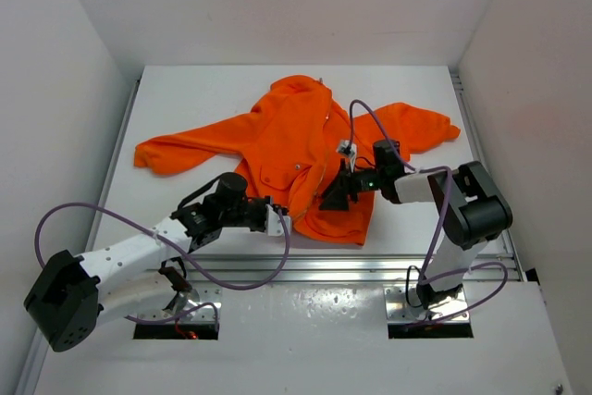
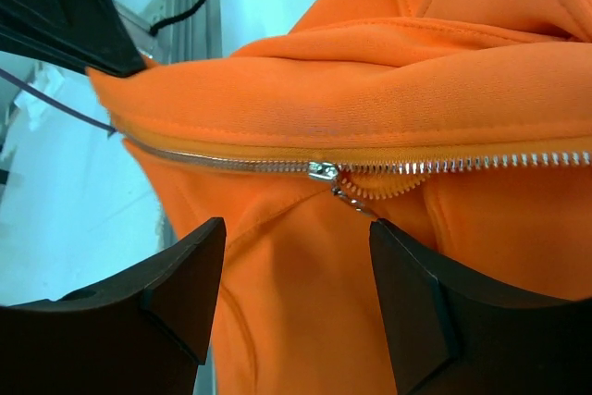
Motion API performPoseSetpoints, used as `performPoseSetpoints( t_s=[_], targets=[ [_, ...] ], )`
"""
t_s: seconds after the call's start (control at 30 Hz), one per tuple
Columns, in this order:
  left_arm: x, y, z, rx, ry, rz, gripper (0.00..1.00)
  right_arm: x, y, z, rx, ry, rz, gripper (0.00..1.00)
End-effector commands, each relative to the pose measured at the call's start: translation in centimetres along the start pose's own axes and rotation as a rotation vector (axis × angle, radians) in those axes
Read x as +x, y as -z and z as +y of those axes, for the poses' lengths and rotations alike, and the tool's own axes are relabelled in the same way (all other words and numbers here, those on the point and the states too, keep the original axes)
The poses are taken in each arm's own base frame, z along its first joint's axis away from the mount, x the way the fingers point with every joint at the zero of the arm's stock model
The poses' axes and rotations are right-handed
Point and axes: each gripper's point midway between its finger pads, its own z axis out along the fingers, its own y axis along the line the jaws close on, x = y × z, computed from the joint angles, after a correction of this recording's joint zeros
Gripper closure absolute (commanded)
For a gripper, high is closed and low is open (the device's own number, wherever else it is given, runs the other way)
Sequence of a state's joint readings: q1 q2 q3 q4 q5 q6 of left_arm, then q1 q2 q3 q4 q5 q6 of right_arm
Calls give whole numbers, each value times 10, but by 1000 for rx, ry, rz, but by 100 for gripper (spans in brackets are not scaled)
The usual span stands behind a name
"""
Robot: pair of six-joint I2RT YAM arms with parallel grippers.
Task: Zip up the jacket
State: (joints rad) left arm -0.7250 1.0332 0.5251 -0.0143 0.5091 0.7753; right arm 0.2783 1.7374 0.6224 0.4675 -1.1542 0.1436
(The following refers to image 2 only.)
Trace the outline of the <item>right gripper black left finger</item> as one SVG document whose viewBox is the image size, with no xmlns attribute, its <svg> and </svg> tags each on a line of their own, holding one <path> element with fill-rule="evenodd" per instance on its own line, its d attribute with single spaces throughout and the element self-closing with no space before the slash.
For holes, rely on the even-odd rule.
<svg viewBox="0 0 592 395">
<path fill-rule="evenodd" d="M 208 353 L 225 241 L 214 217 L 56 301 L 2 307 L 2 393 L 191 394 Z"/>
</svg>

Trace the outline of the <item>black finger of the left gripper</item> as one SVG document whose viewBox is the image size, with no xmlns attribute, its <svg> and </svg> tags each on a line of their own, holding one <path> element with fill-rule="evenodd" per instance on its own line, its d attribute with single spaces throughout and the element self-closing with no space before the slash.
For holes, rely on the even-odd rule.
<svg viewBox="0 0 592 395">
<path fill-rule="evenodd" d="M 145 68 L 113 0 L 1 0 L 1 49 L 78 73 Z"/>
</svg>

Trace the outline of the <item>orange zip jacket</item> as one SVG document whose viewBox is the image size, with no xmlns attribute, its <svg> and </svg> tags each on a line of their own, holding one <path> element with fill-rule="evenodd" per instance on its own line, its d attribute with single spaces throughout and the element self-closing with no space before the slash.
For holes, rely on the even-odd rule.
<svg viewBox="0 0 592 395">
<path fill-rule="evenodd" d="M 227 58 L 92 86 L 179 237 L 220 216 L 222 394 L 393 394 L 371 219 L 591 294 L 591 0 L 317 0 Z"/>
</svg>

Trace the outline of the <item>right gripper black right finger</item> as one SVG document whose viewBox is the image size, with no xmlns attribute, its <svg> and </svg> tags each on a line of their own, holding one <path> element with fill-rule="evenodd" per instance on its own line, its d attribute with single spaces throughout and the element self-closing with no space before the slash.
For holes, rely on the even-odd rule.
<svg viewBox="0 0 592 395">
<path fill-rule="evenodd" d="M 385 219 L 369 244 L 398 393 L 590 393 L 590 300 L 508 285 Z"/>
</svg>

